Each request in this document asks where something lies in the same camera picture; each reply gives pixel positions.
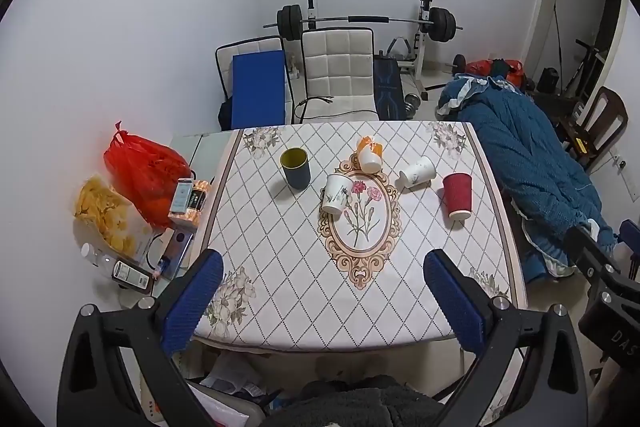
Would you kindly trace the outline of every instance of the orange and white cup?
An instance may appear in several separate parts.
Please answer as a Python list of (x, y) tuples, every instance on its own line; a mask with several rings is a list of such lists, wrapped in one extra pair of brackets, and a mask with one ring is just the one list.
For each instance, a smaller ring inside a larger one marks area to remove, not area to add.
[(364, 136), (358, 142), (358, 162), (365, 174), (375, 174), (382, 170), (382, 144), (375, 137)]

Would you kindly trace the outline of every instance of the cup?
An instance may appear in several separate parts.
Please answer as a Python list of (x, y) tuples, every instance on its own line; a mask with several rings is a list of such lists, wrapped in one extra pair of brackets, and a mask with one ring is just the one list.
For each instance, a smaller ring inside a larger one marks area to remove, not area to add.
[(382, 144), (371, 136), (364, 136), (358, 143), (358, 162), (365, 174), (375, 174), (382, 169)]
[(329, 174), (326, 178), (322, 211), (332, 216), (340, 216), (347, 208), (347, 198), (353, 188), (353, 180), (344, 174)]
[(416, 163), (400, 171), (400, 183), (405, 188), (426, 183), (435, 177), (436, 168), (427, 156), (422, 156)]
[(280, 165), (284, 170), (284, 177), (287, 183), (296, 190), (304, 190), (311, 181), (311, 171), (309, 170), (309, 158), (304, 149), (295, 147), (287, 149), (280, 156)]
[(471, 217), (471, 176), (466, 172), (454, 172), (446, 176), (442, 184), (449, 219), (464, 221)]

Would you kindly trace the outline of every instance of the blue gripper pad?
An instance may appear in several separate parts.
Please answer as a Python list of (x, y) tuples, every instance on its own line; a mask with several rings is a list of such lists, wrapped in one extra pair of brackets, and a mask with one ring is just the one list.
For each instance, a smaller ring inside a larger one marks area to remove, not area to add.
[[(484, 351), (485, 320), (473, 304), (461, 282), (468, 279), (442, 250), (431, 250), (424, 258), (424, 281), (447, 317), (462, 349), (479, 355)], [(452, 275), (455, 270), (458, 279)]]
[(167, 355), (186, 348), (223, 275), (222, 256), (211, 251), (164, 319), (161, 346)]

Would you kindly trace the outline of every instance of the chair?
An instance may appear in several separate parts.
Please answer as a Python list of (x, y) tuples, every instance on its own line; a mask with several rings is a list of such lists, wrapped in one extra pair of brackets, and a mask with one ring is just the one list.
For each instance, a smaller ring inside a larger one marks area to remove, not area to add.
[(379, 120), (373, 96), (373, 30), (321, 28), (302, 33), (306, 99), (300, 123)]
[[(606, 105), (593, 123), (589, 125), (593, 113), (602, 99), (606, 100)], [(602, 145), (596, 146), (607, 135), (618, 119), (621, 120), (618, 127)], [(584, 119), (584, 124), (580, 125), (575, 123), (571, 117), (563, 116), (559, 119), (559, 131), (564, 134), (564, 138), (574, 150), (578, 163), (588, 171), (611, 148), (613, 142), (626, 129), (628, 122), (629, 117), (620, 96), (608, 87), (602, 86), (598, 90), (587, 117)]]
[[(216, 49), (216, 65), (218, 66), (218, 74), (220, 75), (220, 84), (222, 91), (225, 93), (225, 100), (229, 100), (233, 91), (232, 67), (234, 55), (242, 55), (247, 53), (272, 52), (284, 50), (284, 42), (282, 37), (278, 35), (269, 37), (260, 37), (257, 39), (249, 39), (247, 41), (233, 42)], [(285, 108), (286, 121), (293, 122), (293, 90), (291, 88), (291, 79), (289, 78), (289, 70), (285, 68), (287, 74), (284, 82), (288, 84), (289, 89), (285, 87)]]

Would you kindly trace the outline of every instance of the weight plate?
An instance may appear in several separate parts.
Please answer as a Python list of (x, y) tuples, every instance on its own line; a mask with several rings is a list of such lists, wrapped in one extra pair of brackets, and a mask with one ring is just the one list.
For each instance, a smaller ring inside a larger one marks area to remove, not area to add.
[(445, 10), (447, 13), (447, 41), (450, 41), (456, 36), (456, 18), (449, 10)]
[(289, 23), (291, 27), (291, 40), (299, 41), (302, 38), (302, 10), (300, 4), (290, 6)]
[(278, 15), (276, 16), (276, 22), (278, 23), (278, 35), (284, 37), (284, 17), (282, 16), (284, 12), (284, 8), (282, 10), (278, 10)]
[(452, 74), (464, 73), (466, 70), (465, 55), (456, 55), (453, 59), (453, 68), (451, 68)]
[(429, 28), (429, 37), (435, 42), (446, 42), (447, 15), (442, 8), (433, 7), (429, 10), (429, 20), (433, 24)]
[(287, 4), (285, 7), (282, 8), (282, 27), (284, 31), (281, 33), (282, 37), (287, 41), (293, 40), (293, 35), (291, 33), (290, 17), (291, 17), (291, 6)]

